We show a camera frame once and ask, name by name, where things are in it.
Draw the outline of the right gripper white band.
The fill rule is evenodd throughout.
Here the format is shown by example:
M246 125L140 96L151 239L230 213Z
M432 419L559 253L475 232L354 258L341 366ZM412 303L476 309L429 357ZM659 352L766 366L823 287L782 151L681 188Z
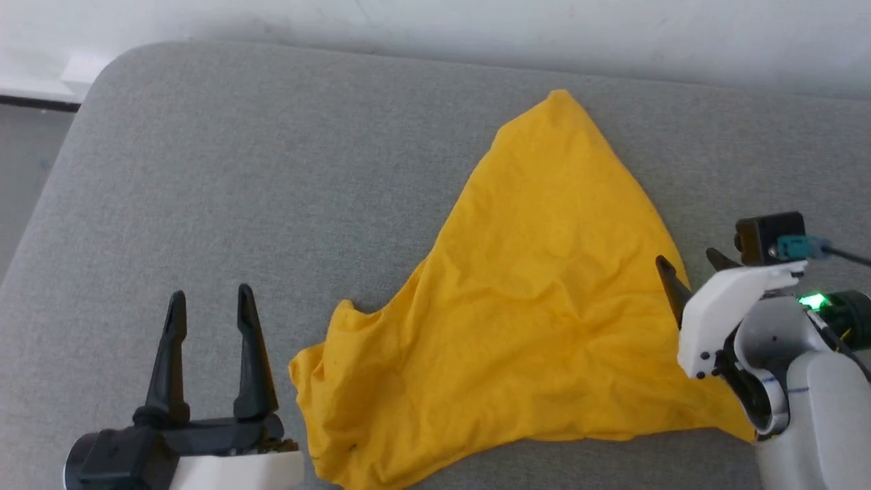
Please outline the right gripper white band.
M763 295L793 287L805 272L806 261L747 267L707 248L706 259L715 273L694 295L677 269L663 256L655 260L663 291L679 331L677 361L689 378L712 375L716 351L721 350L744 317Z

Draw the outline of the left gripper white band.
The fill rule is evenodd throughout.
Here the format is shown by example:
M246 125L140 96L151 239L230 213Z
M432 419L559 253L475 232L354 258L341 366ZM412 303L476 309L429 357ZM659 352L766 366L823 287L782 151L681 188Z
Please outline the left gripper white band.
M246 283L237 289L237 329L242 362L235 418L189 422L182 372L186 295L174 292L134 425L78 438L63 466L63 490L301 490L303 455L273 414L279 409L273 372Z

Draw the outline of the yellow cloth garment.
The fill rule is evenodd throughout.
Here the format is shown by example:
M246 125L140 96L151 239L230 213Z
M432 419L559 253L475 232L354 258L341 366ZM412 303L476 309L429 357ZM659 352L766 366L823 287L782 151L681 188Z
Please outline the yellow cloth garment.
M727 385L691 380L655 261L687 279L640 183L566 90L506 123L388 303L337 304L289 363L315 474L400 490L519 440L715 428L749 442Z

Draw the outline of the grey fabric sofa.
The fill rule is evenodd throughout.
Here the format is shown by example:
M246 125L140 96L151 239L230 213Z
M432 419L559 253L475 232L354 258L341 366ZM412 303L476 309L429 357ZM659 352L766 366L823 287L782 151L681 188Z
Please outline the grey fabric sofa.
M63 490L87 432L143 404L187 300L184 399L227 417L251 285L286 434L287 366L343 298L382 307L495 134L569 91L640 181L690 283L740 218L797 210L871 257L871 101L231 42L124 53L75 115L0 284L0 490Z

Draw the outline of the white wall skirting board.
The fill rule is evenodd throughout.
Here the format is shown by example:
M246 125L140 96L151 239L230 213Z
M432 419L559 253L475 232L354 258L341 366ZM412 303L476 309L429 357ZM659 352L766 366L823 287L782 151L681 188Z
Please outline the white wall skirting board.
M0 46L0 95L81 103L115 56Z

